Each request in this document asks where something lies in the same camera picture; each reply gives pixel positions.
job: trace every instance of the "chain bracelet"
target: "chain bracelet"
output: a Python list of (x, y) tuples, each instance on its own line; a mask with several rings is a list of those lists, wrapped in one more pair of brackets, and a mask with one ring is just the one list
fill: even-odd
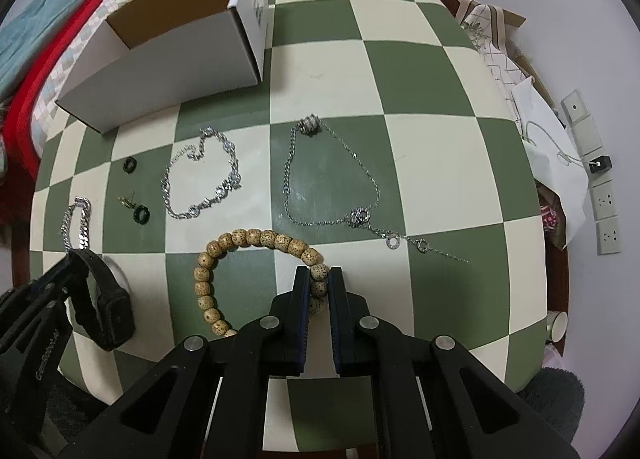
[[(216, 189), (215, 194), (211, 198), (204, 198), (198, 204), (192, 204), (186, 212), (176, 213), (171, 207), (171, 183), (169, 181), (169, 173), (172, 166), (185, 154), (192, 162), (197, 162), (204, 157), (204, 143), (207, 138), (215, 138), (222, 144), (222, 149), (229, 155), (229, 165), (231, 171), (225, 180), (220, 183)], [(198, 147), (196, 152), (195, 145), (187, 145), (180, 149), (174, 157), (169, 161), (169, 165), (164, 170), (164, 177), (160, 180), (160, 188), (162, 191), (162, 199), (164, 200), (164, 207), (167, 213), (174, 219), (193, 219), (200, 215), (200, 212), (206, 208), (210, 208), (215, 203), (222, 201), (231, 190), (240, 188), (240, 172), (238, 170), (238, 157), (236, 156), (236, 146), (230, 142), (225, 134), (216, 131), (211, 127), (200, 129), (200, 139), (198, 141)]]
[[(291, 212), (289, 211), (289, 196), (291, 194), (290, 173), (291, 173), (291, 163), (293, 162), (293, 157), (296, 154), (296, 133), (300, 131), (302, 134), (311, 136), (316, 132), (318, 132), (320, 130), (320, 127), (322, 127), (325, 131), (329, 132), (329, 134), (331, 134), (338, 142), (340, 142), (344, 150), (346, 150), (349, 154), (351, 154), (353, 159), (356, 160), (358, 165), (360, 165), (360, 168), (371, 180), (373, 187), (376, 189), (376, 200), (372, 205), (358, 206), (354, 208), (347, 215), (339, 219), (328, 220), (328, 221), (303, 222), (298, 219), (295, 219), (295, 217), (293, 217)], [(378, 237), (386, 239), (386, 245), (390, 249), (398, 248), (400, 246), (400, 239), (404, 239), (405, 241), (407, 241), (407, 243), (414, 245), (418, 249), (418, 251), (420, 251), (420, 253), (427, 253), (427, 251), (433, 251), (438, 255), (442, 255), (444, 257), (448, 257), (456, 261), (468, 262), (468, 261), (465, 261), (465, 259), (461, 259), (455, 255), (451, 255), (446, 251), (441, 251), (440, 249), (432, 248), (427, 239), (410, 237), (408, 235), (402, 235), (401, 233), (398, 233), (398, 232), (381, 230), (379, 228), (372, 226), (370, 223), (371, 210), (373, 210), (373, 208), (378, 206), (378, 203), (380, 201), (380, 187), (378, 186), (378, 183), (370, 174), (369, 170), (364, 165), (364, 163), (361, 162), (358, 155), (355, 152), (353, 152), (353, 150), (350, 149), (347, 143), (343, 139), (341, 139), (341, 137), (338, 136), (333, 131), (333, 129), (327, 126), (324, 123), (324, 121), (322, 121), (320, 118), (318, 118), (314, 114), (305, 116), (305, 118), (302, 118), (298, 123), (295, 124), (295, 126), (293, 126), (293, 128), (291, 128), (291, 135), (289, 140), (289, 156), (287, 157), (287, 161), (284, 164), (284, 184), (282, 187), (282, 191), (284, 193), (284, 210), (286, 211), (287, 216), (289, 216), (289, 220), (298, 226), (313, 227), (313, 226), (332, 226), (332, 225), (338, 225), (338, 224), (347, 224), (351, 228), (364, 228), (374, 233)]]
[(65, 214), (62, 217), (62, 226), (60, 227), (60, 234), (62, 235), (62, 243), (65, 246), (65, 251), (69, 251), (71, 246), (71, 238), (69, 237), (69, 231), (71, 229), (71, 218), (74, 215), (74, 210), (80, 209), (80, 231), (78, 233), (79, 248), (89, 249), (89, 220), (91, 219), (91, 203), (87, 198), (76, 197), (65, 210)]

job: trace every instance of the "cup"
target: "cup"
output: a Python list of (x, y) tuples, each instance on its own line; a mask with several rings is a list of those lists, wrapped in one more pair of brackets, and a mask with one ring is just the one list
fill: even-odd
[(564, 311), (546, 312), (546, 341), (557, 343), (566, 333), (569, 317)]

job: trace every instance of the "wooden bead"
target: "wooden bead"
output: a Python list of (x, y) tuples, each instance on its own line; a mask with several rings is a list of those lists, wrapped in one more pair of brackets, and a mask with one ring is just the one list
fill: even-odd
[(311, 266), (311, 278), (314, 280), (324, 280), (329, 276), (329, 266), (326, 264), (316, 264)]
[(198, 255), (198, 264), (201, 267), (211, 267), (216, 263), (216, 259), (209, 255), (208, 251), (203, 251), (200, 255)]
[(217, 322), (218, 320), (220, 320), (220, 311), (218, 311), (215, 307), (207, 309), (207, 311), (204, 312), (204, 320), (206, 320), (208, 324)]
[(217, 320), (211, 324), (211, 330), (218, 336), (222, 336), (229, 331), (229, 326), (224, 320)]
[(307, 248), (300, 256), (300, 259), (302, 259), (302, 262), (306, 265), (316, 265), (320, 262), (320, 253), (313, 248)]
[(203, 311), (207, 311), (207, 309), (211, 309), (213, 306), (213, 298), (209, 295), (198, 297), (198, 307)]
[(289, 250), (290, 242), (291, 237), (289, 237), (285, 233), (278, 233), (278, 235), (276, 235), (276, 240), (273, 246), (275, 249), (279, 249), (280, 251), (284, 251), (285, 253), (287, 253), (287, 251)]
[(193, 290), (198, 296), (209, 295), (209, 293), (211, 293), (211, 285), (209, 282), (196, 282), (196, 285), (193, 286)]
[(326, 282), (313, 282), (311, 284), (311, 296), (322, 298), (329, 292), (329, 286)]
[(302, 256), (302, 253), (308, 247), (309, 245), (306, 244), (304, 241), (301, 241), (300, 239), (293, 239), (289, 243), (289, 248), (287, 249), (287, 251), (294, 257), (300, 258)]
[(231, 240), (236, 246), (244, 246), (246, 244), (246, 230), (238, 229), (231, 233)]
[(318, 314), (324, 309), (324, 300), (322, 298), (312, 297), (309, 300), (309, 316)]
[(264, 230), (260, 234), (260, 244), (265, 248), (273, 249), (276, 242), (276, 235), (278, 234), (273, 230)]
[(260, 242), (260, 235), (262, 232), (257, 228), (251, 228), (246, 231), (246, 242), (252, 246), (262, 246)]
[(207, 245), (207, 253), (214, 259), (217, 259), (220, 255), (222, 255), (223, 251), (224, 250), (222, 249), (218, 241), (211, 241)]
[(218, 237), (218, 244), (222, 249), (229, 249), (234, 247), (234, 240), (231, 237), (231, 233), (223, 233)]
[(197, 267), (193, 270), (193, 278), (196, 282), (207, 282), (210, 276), (211, 272), (206, 267)]

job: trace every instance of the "cardboard box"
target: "cardboard box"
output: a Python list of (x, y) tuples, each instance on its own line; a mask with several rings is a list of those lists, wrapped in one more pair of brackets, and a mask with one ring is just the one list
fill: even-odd
[(80, 54), (58, 105), (98, 132), (262, 80), (267, 0), (133, 0)]

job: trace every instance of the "green and white checkered table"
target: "green and white checkered table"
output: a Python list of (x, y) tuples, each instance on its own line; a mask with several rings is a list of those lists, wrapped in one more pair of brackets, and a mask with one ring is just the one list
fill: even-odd
[[(302, 238), (340, 265), (347, 288), (404, 333), (446, 333), (500, 379), (522, 388), (545, 344), (542, 222), (529, 163), (489, 70), (439, 0), (269, 0), (264, 82), (184, 103), (101, 136), (58, 110), (33, 199), (31, 273), (63, 257), (60, 224), (75, 196), (93, 206), (91, 248), (132, 296), (136, 333), (104, 352), (74, 324), (61, 363), (73, 382), (112, 402), (194, 333), (215, 338), (196, 304), (196, 255), (220, 233), (273, 229)], [(402, 243), (391, 251), (366, 230), (301, 228), (284, 213), (283, 164), (294, 121), (325, 119), (370, 169), (381, 190), (377, 226), (425, 234), (462, 264)], [(164, 211), (159, 182), (172, 154), (200, 128), (236, 144), (242, 188), (194, 220)], [(228, 172), (220, 144), (172, 171), (177, 211)], [(122, 162), (138, 168), (125, 174)], [(298, 139), (292, 210), (305, 220), (342, 216), (374, 190), (331, 136)], [(135, 224), (118, 196), (135, 192), (151, 219)], [(77, 244), (78, 216), (72, 224)], [(236, 328), (288, 291), (297, 259), (236, 251), (215, 269), (214, 288)], [(264, 446), (320, 450), (373, 442), (370, 389), (333, 370), (328, 314), (309, 331), (307, 379), (272, 379)]]

